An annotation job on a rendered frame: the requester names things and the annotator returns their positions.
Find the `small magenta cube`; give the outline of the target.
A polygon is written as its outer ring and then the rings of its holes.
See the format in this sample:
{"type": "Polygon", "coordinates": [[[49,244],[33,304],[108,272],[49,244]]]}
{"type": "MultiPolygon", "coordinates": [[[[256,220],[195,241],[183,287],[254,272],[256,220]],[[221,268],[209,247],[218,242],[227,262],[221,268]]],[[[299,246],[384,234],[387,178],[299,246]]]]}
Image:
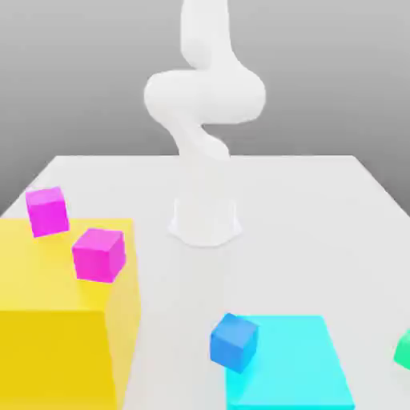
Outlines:
{"type": "Polygon", "coordinates": [[[70,230],[66,201],[60,187],[28,191],[26,206],[35,238],[70,230]]]}
{"type": "Polygon", "coordinates": [[[89,228],[72,247],[77,279],[113,283],[127,261],[122,231],[89,228]]]}

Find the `small blue cube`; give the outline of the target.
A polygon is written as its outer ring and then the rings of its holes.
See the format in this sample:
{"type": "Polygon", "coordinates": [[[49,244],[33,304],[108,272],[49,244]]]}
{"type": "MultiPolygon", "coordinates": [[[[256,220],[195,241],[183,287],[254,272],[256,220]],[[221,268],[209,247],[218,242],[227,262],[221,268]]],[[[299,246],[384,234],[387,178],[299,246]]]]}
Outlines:
{"type": "Polygon", "coordinates": [[[255,355],[258,339],[257,324],[227,313],[211,332],[211,361],[242,373],[255,355]]]}

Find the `small green cube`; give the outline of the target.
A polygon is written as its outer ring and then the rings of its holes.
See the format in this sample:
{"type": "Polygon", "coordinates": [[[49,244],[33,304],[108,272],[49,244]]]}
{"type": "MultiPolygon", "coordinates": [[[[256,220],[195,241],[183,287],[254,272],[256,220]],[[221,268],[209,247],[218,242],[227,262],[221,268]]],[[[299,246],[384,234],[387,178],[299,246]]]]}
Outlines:
{"type": "Polygon", "coordinates": [[[403,368],[410,370],[410,329],[398,340],[393,359],[403,368]]]}

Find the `large cyan box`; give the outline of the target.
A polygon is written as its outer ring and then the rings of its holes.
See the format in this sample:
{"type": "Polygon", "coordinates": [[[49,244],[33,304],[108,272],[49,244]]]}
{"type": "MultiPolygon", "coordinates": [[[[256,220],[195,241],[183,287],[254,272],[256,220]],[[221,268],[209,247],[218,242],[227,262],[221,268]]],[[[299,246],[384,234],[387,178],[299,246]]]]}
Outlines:
{"type": "Polygon", "coordinates": [[[322,316],[247,316],[259,326],[255,355],[225,371],[226,410],[355,410],[322,316]]]}

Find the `large yellow box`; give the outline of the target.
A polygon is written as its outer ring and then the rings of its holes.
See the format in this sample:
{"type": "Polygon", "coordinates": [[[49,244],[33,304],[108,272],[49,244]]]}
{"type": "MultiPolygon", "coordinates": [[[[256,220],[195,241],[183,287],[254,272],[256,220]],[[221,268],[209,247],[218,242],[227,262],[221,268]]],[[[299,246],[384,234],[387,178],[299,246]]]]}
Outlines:
{"type": "Polygon", "coordinates": [[[72,219],[42,238],[0,219],[0,410],[122,410],[140,317],[131,219],[72,219]],[[71,248],[92,227],[124,234],[113,283],[76,277],[71,248]]]}

